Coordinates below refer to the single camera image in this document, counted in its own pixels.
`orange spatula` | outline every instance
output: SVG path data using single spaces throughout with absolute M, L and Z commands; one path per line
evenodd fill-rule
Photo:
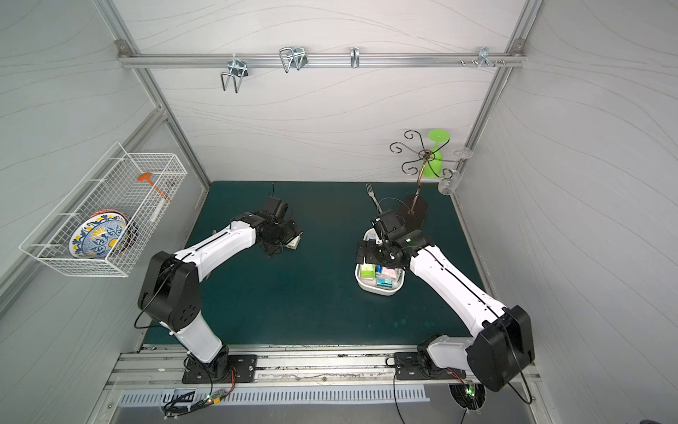
M 153 183 L 153 181 L 151 181 L 151 175 L 153 175 L 153 174 L 151 174 L 150 172 L 146 172 L 145 174 L 139 175 L 139 178 L 137 178 L 136 180 L 137 180 L 137 181 L 148 181 L 148 183 L 149 183 L 150 185 L 152 185 L 153 188 L 154 188 L 158 193 L 160 193 L 160 196 L 166 198 L 167 201 L 168 201 L 169 203 L 171 203 L 171 202 L 172 202 L 171 199 L 170 199 L 165 193 L 163 193 L 158 187 L 156 187 L 156 185 Z

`wire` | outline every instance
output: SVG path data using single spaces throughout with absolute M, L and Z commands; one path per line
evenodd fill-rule
M 408 212 L 412 212 L 412 209 L 411 209 L 409 206 L 407 206 L 402 200 L 396 199 L 395 197 L 384 197 L 383 199 L 381 199 L 380 201 L 378 201 L 377 204 L 379 205 L 380 208 L 381 208 L 381 202 L 383 202 L 383 201 L 386 200 L 386 199 L 397 200 L 397 201 L 399 201 L 400 203 L 402 203 L 403 206 L 405 206 L 405 207 L 407 208 L 407 211 L 408 211 Z
M 508 330 L 508 328 L 506 328 L 506 324 L 504 324 L 504 321 L 499 318 L 499 315 L 497 315 L 497 313 L 480 296 L 478 296 L 473 290 L 468 288 L 468 286 L 466 284 L 464 284 L 464 282 L 462 280 L 460 280 L 459 277 L 457 277 L 456 275 L 454 275 L 454 273 L 452 271 L 447 269 L 440 261 L 438 261 L 438 258 L 436 258 L 433 253 L 426 250 L 425 247 L 406 246 L 404 248 L 419 248 L 420 250 L 424 250 L 426 253 L 430 254 L 433 257 L 433 259 L 435 259 L 435 261 L 438 262 L 438 265 L 440 265 L 440 267 L 442 269 L 447 271 L 447 273 L 449 273 L 452 277 L 456 278 L 456 280 L 458 282 L 460 282 L 469 292 L 471 292 L 471 294 L 473 294 L 473 296 L 475 296 L 479 301 L 481 301 L 487 307 L 488 311 L 492 312 L 492 314 L 497 317 L 497 321 L 499 321 L 499 324 L 501 324 L 501 326 L 504 328 L 504 333 L 507 335 L 506 339 L 508 340 L 508 343 L 509 343 L 508 345 L 511 348 L 511 354 L 513 355 L 513 359 L 515 360 L 515 364 L 518 367 L 518 371 L 520 372 L 520 377 L 522 377 L 523 383 L 525 383 L 525 389 L 527 390 L 527 396 L 530 400 L 529 401 L 525 400 L 525 398 L 523 398 L 523 396 L 515 389 L 515 387 L 513 387 L 513 385 L 511 385 L 510 381 L 507 384 L 511 387 L 511 389 L 513 389 L 515 394 L 518 395 L 518 397 L 520 398 L 520 400 L 523 401 L 524 404 L 531 405 L 532 400 L 533 400 L 532 399 L 532 392 L 530 391 L 530 386 L 527 384 L 527 379 L 525 378 L 525 375 L 523 374 L 523 370 L 520 367 L 520 362 L 518 362 L 518 357 L 515 355 L 515 348 L 513 347 L 513 343 L 511 342 L 511 338 L 508 337 L 509 330 Z
M 179 403 L 181 400 L 183 400 L 183 399 L 185 399 L 185 398 L 187 398 L 191 395 L 195 395 L 195 390 L 190 391 L 188 393 L 184 393 L 183 395 L 179 396 L 176 399 L 169 401 L 168 403 L 166 403 L 164 406 L 161 407 L 161 410 L 165 414 L 165 417 L 180 417 L 182 415 L 190 414 L 191 412 L 195 412 L 195 411 L 200 410 L 202 408 L 207 408 L 209 405 L 212 405 L 213 402 L 214 402 L 214 400 L 212 399 L 212 394 L 214 392 L 214 381 L 212 380 L 212 375 L 210 374 L 209 371 L 207 371 L 207 368 L 205 367 L 205 365 L 202 362 L 200 362 L 198 359 L 196 359 L 195 356 L 192 356 L 192 355 L 186 356 L 186 358 L 184 359 L 184 368 L 186 368 L 186 370 L 190 371 L 190 368 L 188 368 L 188 366 L 186 365 L 186 361 L 189 358 L 192 358 L 194 362 L 198 363 L 198 365 L 200 365 L 200 367 L 205 371 L 207 376 L 210 378 L 210 394 L 207 395 L 204 399 L 200 399 L 198 402 L 195 402 L 194 404 L 191 404 L 190 406 L 177 407 L 176 404 Z M 235 388 L 235 379 L 236 379 L 236 377 L 235 377 L 235 373 L 236 373 L 235 367 L 231 367 L 229 371 L 230 371 L 230 374 L 231 374 L 231 389 L 228 392 L 226 392 L 225 394 L 221 395 L 219 397 L 220 400 L 225 398 L 226 396 L 229 396 Z
M 164 274 L 165 272 L 167 272 L 168 270 L 172 269 L 173 266 L 174 266 L 174 265 L 171 265 L 169 268 L 167 268 L 165 271 L 163 271 L 160 275 L 162 275 L 162 274 Z M 146 308 L 148 308 L 148 306 L 153 302 L 153 300 L 154 300 L 155 297 L 158 295 L 158 293 L 160 293 L 160 290 L 162 290 L 163 286 L 165 285 L 165 283 L 167 282 L 167 280 L 170 278 L 170 276 L 171 276 L 171 274 L 169 274 L 169 275 L 167 275 L 167 277 L 165 277 L 165 279 L 163 280 L 162 284 L 160 284 L 160 287 L 158 287 L 158 290 L 155 291 L 155 294 L 153 295 L 153 297 L 151 297 L 151 299 L 148 301 L 148 303 L 146 304 L 146 306 L 144 306 L 144 308 L 141 310 L 141 312 L 139 313 L 139 315 L 136 316 L 136 320 L 134 320 L 134 328 L 136 328 L 136 329 L 138 329 L 138 330 L 143 330 L 143 329 L 145 329 L 145 328 L 155 328 L 155 327 L 163 328 L 163 326 L 155 326 L 155 325 L 150 325 L 150 326 L 145 326 L 145 327 L 139 327 L 139 326 L 136 325 L 136 324 L 139 322 L 139 318 L 141 318 L 141 315 L 146 311 Z M 144 299 L 146 298 L 146 295 L 147 295 L 147 294 L 148 294 L 148 293 L 144 293 L 144 297 L 142 297 L 142 299 L 141 299 L 141 303 L 142 303 L 142 304 L 144 303 Z
M 191 253 L 192 253 L 192 252 L 188 253 L 186 256 L 184 256 L 183 258 L 179 259 L 179 261 L 183 261 L 183 260 L 186 259 L 188 256 L 190 256 Z M 165 271 L 162 271 L 162 272 L 160 273 L 160 275 L 158 275 L 158 278 L 157 278 L 157 279 L 159 280 L 160 277 L 161 277 L 164 273 L 169 272 L 169 271 L 171 271 L 172 269 L 175 269 L 175 268 L 179 268 L 179 263 L 178 263 L 178 262 L 172 263 L 169 267 L 167 267 L 167 269 L 165 269 Z M 145 326 L 145 327 L 139 327 L 139 326 L 137 326 L 136 324 L 139 322 L 139 318 L 141 318 L 141 315 L 146 311 L 146 308 L 148 308 L 148 307 L 151 305 L 151 303 L 153 302 L 153 300 L 155 299 L 155 297 L 160 293 L 160 290 L 162 290 L 163 286 L 165 285 L 165 283 L 168 281 L 168 279 L 169 279 L 171 276 L 172 276 L 172 273 L 169 273 L 169 274 L 167 275 L 167 277 L 165 277 L 165 279 L 163 280 L 162 284 L 160 284 L 160 287 L 158 287 L 158 290 L 155 291 L 155 294 L 153 295 L 153 297 L 148 301 L 148 303 L 146 304 L 146 306 L 144 306 L 144 308 L 141 310 L 141 312 L 139 313 L 139 315 L 136 316 L 136 320 L 134 320 L 134 328 L 136 328 L 137 330 L 144 330 L 145 328 L 156 328 L 156 327 L 157 327 L 157 328 L 164 328 L 163 326 L 154 326 L 154 325 Z M 144 303 L 144 299 L 146 298 L 146 295 L 147 295 L 147 294 L 148 294 L 147 292 L 144 293 L 144 297 L 141 298 L 141 303 L 142 303 L 142 304 Z
M 395 409 L 398 411 L 398 417 L 400 417 L 400 421 L 405 424 L 405 420 L 403 419 L 403 415 L 400 413 L 400 407 L 398 406 L 398 393 L 395 391 L 395 376 L 397 375 L 397 372 L 393 373 L 393 400 L 395 401 Z

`aluminum rail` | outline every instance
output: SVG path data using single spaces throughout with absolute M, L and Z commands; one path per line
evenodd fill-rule
M 248 69 L 283 68 L 278 54 L 238 54 L 235 56 L 247 64 Z M 351 68 L 349 53 L 320 53 L 306 55 L 306 68 Z M 118 57 L 123 68 L 220 68 L 225 69 L 233 59 L 232 54 L 132 54 Z M 489 53 L 487 59 L 495 67 L 523 66 L 526 57 L 507 53 Z M 478 54 L 471 53 L 360 53 L 361 68 L 474 68 Z
M 231 354 L 258 356 L 254 382 L 246 387 L 276 387 L 290 385 L 363 385 L 393 384 L 394 368 L 386 359 L 397 351 L 416 352 L 408 345 L 231 345 Z M 177 345 L 144 345 L 138 353 L 123 353 L 106 382 L 107 389 L 147 389 L 154 387 L 182 387 L 183 361 L 186 349 Z M 534 365 L 525 371 L 528 381 L 541 382 Z M 467 380 L 478 379 L 467 373 Z M 522 383 L 520 376 L 512 382 Z M 426 383 L 451 384 L 451 380 L 408 380 L 397 384 Z M 191 387 L 209 387 L 191 385 Z
M 513 29 L 513 34 L 508 41 L 508 45 L 506 46 L 507 52 L 520 55 L 523 54 L 527 35 L 530 33 L 530 29 L 532 28 L 534 20 L 536 19 L 543 2 L 544 0 L 527 0 L 525 2 L 523 11 L 520 13 L 520 17 L 518 19 L 518 23 L 516 23 L 516 26 Z M 492 114 L 494 106 L 499 101 L 499 95 L 501 95 L 506 82 L 509 80 L 508 78 L 512 69 L 512 67 L 499 69 L 494 74 L 490 88 L 487 90 L 487 94 L 485 95 L 483 106 L 480 108 L 480 112 L 478 112 L 478 116 L 473 123 L 471 132 L 468 133 L 465 146 L 469 149 L 474 150 L 476 144 L 478 144 L 480 135 L 483 133 L 488 119 L 490 119 L 490 115 Z M 468 160 L 463 160 L 457 163 L 457 171 L 459 171 L 460 174 L 464 172 L 464 168 L 466 167 L 467 163 Z

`wall hook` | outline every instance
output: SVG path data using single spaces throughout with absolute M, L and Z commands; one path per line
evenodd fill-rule
M 221 73 L 221 86 L 226 91 L 229 79 L 233 79 L 233 88 L 237 93 L 240 90 L 240 85 L 243 83 L 243 78 L 247 77 L 247 65 L 240 59 L 233 59 L 228 63 L 228 72 Z
M 280 61 L 283 63 L 283 69 L 285 73 L 290 71 L 292 67 L 292 62 L 294 62 L 294 67 L 297 71 L 304 67 L 308 63 L 308 58 L 306 57 L 306 51 L 301 47 L 283 47 L 278 51 L 278 56 L 280 56 Z
M 487 47 L 483 47 L 480 49 L 480 52 L 478 53 L 478 59 L 473 61 L 473 63 L 475 63 L 476 68 L 496 65 L 495 62 L 492 62 L 490 59 L 487 58 L 488 54 L 490 54 L 490 49 L 488 49 Z
M 351 47 L 351 68 L 356 69 L 360 66 L 360 49 Z

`stand base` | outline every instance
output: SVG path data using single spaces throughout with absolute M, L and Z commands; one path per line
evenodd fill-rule
M 426 360 L 421 353 L 396 352 L 393 354 L 395 361 L 395 378 L 398 380 L 456 380 L 457 378 L 448 373 L 446 369 L 435 365 L 426 366 Z M 450 368 L 462 379 L 466 378 L 466 371 Z
M 220 375 L 208 375 L 206 370 L 210 369 L 209 364 L 200 364 L 189 357 L 188 361 L 186 361 L 186 370 L 181 378 L 181 382 L 183 384 L 209 383 L 210 377 L 212 377 L 212 383 L 214 384 L 225 381 L 230 382 L 230 370 L 235 368 L 236 383 L 251 383 L 254 381 L 256 360 L 256 355 L 224 355 L 215 359 L 215 361 L 220 361 L 219 364 L 216 364 L 216 368 L 222 370 Z
M 408 195 L 403 199 L 403 203 L 407 205 L 407 208 L 412 207 L 412 201 L 414 201 L 414 195 Z M 414 215 L 410 215 L 405 205 L 401 204 L 398 206 L 395 214 L 405 219 L 405 230 L 411 233 L 414 230 L 420 229 L 424 224 L 424 219 L 426 219 L 428 214 L 428 203 L 423 197 L 419 196 L 417 203 L 414 205 Z

